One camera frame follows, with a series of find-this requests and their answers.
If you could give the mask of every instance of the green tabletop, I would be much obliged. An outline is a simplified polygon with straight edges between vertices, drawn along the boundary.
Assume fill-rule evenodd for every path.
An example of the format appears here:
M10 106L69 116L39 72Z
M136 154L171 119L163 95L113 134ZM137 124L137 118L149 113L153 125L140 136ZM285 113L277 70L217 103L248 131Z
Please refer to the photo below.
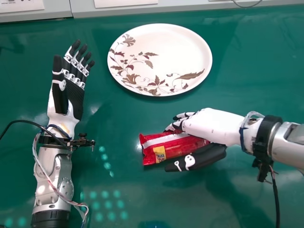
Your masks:
M213 66L195 89L147 97L121 87L107 67L114 40L134 27L172 23L209 44ZM93 152L73 154L74 200L91 208L90 228L272 228L272 186L257 182L254 157L238 146L200 171L165 173L166 162L144 168L139 133L159 133L185 111L212 107L241 115L251 110L303 123L304 6L58 19L0 25L1 121L47 124L52 58L77 38L96 66L85 87L76 134L96 140ZM16 124L0 142L0 223L30 227L36 179L32 140L37 128ZM304 180L276 163L281 227L304 224ZM70 227L80 227L72 209Z

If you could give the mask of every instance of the electrical wire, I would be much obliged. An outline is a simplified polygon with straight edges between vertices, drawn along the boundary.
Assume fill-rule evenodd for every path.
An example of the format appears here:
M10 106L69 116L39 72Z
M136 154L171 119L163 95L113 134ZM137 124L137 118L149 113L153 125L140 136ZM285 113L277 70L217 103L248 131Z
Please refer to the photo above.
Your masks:
M280 228L280 205L279 205L279 195L278 195L276 182L275 182L276 181L276 176L275 176L275 172L274 172L273 168L271 167L271 165L269 167L270 167L270 170L271 170L272 186L273 186L274 195L275 195L275 212L276 212L275 227Z
M251 5L251 6L242 6L242 5L238 4L238 3L236 2L236 0L232 0L232 1L234 2L234 4L236 4L236 5L237 5L238 7L240 7L240 8L251 8L251 7L254 7L254 6L260 4L261 1L263 1L263 0L259 0L258 2L254 3L254 4Z
M70 150L70 148L68 148L61 140L59 140L54 134L52 134L50 131L48 131L44 126L38 124L38 123L35 123L33 121L29 121L29 120L14 120L12 122L10 122L6 128L4 129L4 131L2 132L2 134L0 135L0 140L3 138L3 136L5 135L5 133L7 132L7 130L10 128L10 126L12 124L15 124L15 123L27 123L27 124L31 124L31 125L34 125L36 127L39 127L41 130L45 131L46 133L48 133L50 136L52 136L55 141L57 143L59 143L61 146L63 146L65 149L67 150Z
M37 151L36 151L36 149L37 149L37 142L38 142L38 139L39 139L40 135L42 134L42 132L46 132L47 134L49 134L51 137L53 137L53 138L55 139L55 141L56 141L59 145L61 145L62 147L64 147L66 150L70 150L70 149L71 149L71 147L66 146L61 140L59 140L54 134L52 134L52 133L48 130L49 127L54 127L54 128L56 128L57 130L60 131L60 133L62 133L65 137L67 137L67 138L70 139L70 140L71 140L72 138L69 137L69 135L68 135L65 131L63 131L60 127L58 127L57 125L54 125L54 124L50 124L49 126L44 127L44 126L42 126L42 125L40 125L40 124L38 124L38 123L35 123L35 122L33 122L33 121L28 121L28 120L14 120L14 121L10 122L10 123L6 126L6 128L4 129L4 131L1 133L1 135L0 135L0 140L3 138L3 136L5 135L5 133L7 132L7 130L10 128L10 126L11 126L12 124L15 124L15 123L27 123L27 124L31 124L31 125L34 125L34 126L36 126L36 127L39 127L39 128L41 129L41 131L35 136L34 141L33 141L32 150L33 150L34 160L35 160L35 162L38 164L38 166L41 168L43 174L44 174L45 177L47 178L47 181L48 181L49 185L51 186L51 188L54 190L54 192L55 192L63 201L65 201L65 202L68 203L68 204L73 205L73 206L76 208L76 210L79 212L81 218L83 219L83 220L82 220L82 224L81 224L81 228L83 228L84 225L85 225L85 223L86 223L86 217L87 217L88 212L89 212L89 207L88 207L85 203L77 203L77 202L74 202L74 201L72 201L72 200L69 200L69 199L66 198L61 192L59 192L59 190L53 185L52 180L51 180L50 177L47 175L45 169L43 168L42 164L40 163L40 161L39 161L39 159L38 159ZM85 207L85 208L86 208L85 213L82 212L82 211L79 209L79 207Z

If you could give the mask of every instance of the red wrapper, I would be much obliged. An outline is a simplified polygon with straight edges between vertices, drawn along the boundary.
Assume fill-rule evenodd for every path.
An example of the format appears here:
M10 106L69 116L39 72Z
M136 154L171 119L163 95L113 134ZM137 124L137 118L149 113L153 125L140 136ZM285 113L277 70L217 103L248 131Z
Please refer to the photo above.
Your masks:
M187 155L210 143L206 139L178 131L150 135L140 134L139 140L144 154L143 165L152 165L166 159Z

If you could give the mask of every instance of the floral plate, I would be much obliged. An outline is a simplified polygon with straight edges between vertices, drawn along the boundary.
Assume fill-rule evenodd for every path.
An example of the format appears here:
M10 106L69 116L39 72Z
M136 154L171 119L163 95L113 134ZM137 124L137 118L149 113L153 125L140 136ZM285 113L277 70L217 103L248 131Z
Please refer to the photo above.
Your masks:
M206 41L177 25L148 24L129 30L111 46L108 67L123 87L148 96L171 96L199 85L212 66Z

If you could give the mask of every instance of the silver robotic forearm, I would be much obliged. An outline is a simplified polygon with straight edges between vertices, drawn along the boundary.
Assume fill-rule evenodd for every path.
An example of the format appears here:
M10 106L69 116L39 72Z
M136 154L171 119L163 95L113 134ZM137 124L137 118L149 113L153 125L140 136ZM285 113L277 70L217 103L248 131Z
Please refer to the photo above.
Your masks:
M74 195L74 185L71 179L71 154L72 152L69 150L44 145L39 149L38 155L39 161L53 181L53 185L69 200ZM36 228L67 228L71 205L55 193L36 163L34 176L37 180L37 188L32 224L36 224Z
M269 137L268 155L277 162L304 170L304 124L284 122Z

